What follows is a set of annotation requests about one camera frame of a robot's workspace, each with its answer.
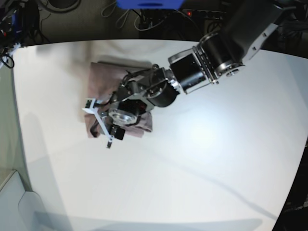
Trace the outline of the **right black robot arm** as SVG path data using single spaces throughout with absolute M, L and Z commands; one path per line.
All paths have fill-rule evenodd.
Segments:
M 14 68 L 13 53 L 20 47 L 24 32 L 25 0 L 0 2 L 0 66 Z

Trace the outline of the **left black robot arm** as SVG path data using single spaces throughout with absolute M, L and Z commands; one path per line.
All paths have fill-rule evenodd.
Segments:
M 91 138 L 104 135 L 107 147 L 125 133 L 152 131 L 151 111 L 170 106 L 191 93 L 237 74 L 276 30 L 294 0 L 241 0 L 221 29 L 204 35 L 190 49 L 169 57 L 169 68 L 92 63 L 84 107 Z

